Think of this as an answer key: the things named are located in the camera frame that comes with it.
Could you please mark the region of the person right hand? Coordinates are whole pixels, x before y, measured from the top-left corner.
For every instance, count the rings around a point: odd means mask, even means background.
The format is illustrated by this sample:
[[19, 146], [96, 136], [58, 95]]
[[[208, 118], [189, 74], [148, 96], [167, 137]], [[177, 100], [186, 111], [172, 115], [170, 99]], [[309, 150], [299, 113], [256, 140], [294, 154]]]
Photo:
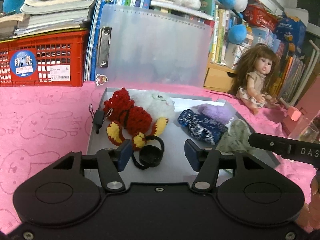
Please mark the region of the person right hand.
[[316, 171], [316, 175], [313, 177], [310, 183], [311, 200], [309, 204], [304, 204], [296, 223], [301, 228], [319, 229], [319, 169]]

